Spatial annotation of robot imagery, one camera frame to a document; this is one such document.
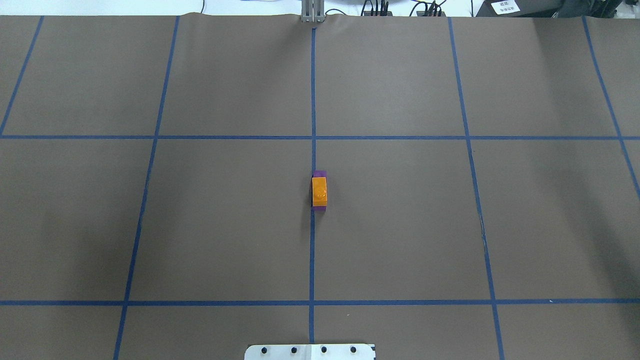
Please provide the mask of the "brown paper table cover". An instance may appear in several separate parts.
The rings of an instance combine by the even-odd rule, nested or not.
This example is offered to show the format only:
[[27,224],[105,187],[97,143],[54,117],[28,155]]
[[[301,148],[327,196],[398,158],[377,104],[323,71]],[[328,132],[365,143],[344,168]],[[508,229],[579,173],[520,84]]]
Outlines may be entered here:
[[2,16],[0,333],[637,360],[639,21]]

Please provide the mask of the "aluminium frame post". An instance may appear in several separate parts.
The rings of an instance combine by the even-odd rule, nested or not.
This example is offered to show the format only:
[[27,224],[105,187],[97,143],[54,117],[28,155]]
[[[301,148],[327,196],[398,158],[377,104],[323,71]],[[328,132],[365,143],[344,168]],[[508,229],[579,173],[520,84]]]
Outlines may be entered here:
[[301,22],[302,23],[323,23],[325,22],[325,1],[324,0],[302,0],[301,1]]

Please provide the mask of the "orange trapezoid block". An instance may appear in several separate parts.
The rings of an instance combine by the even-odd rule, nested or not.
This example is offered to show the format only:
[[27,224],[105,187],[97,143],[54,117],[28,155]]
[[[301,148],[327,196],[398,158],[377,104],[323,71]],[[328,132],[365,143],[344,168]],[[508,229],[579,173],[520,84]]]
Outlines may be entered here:
[[327,178],[311,178],[311,191],[311,205],[314,208],[326,208],[329,204],[329,187]]

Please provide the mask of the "black relay board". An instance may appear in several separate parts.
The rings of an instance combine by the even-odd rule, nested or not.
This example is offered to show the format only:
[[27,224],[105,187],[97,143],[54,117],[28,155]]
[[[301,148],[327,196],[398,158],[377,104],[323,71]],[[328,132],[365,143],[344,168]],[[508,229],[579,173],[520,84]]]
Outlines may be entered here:
[[[407,14],[409,18],[445,18],[446,13],[443,5],[446,0],[412,0],[413,3],[410,12]],[[364,0],[360,11],[361,17],[391,17],[393,12],[390,10],[390,1],[388,0]]]

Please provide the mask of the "white remote box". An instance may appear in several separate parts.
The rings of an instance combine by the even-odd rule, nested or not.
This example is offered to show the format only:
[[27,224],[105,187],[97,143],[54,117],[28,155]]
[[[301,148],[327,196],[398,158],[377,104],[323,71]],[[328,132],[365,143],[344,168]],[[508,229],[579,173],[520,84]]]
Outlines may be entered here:
[[494,13],[498,16],[514,14],[521,11],[516,0],[496,0],[490,2],[490,6],[493,9]]

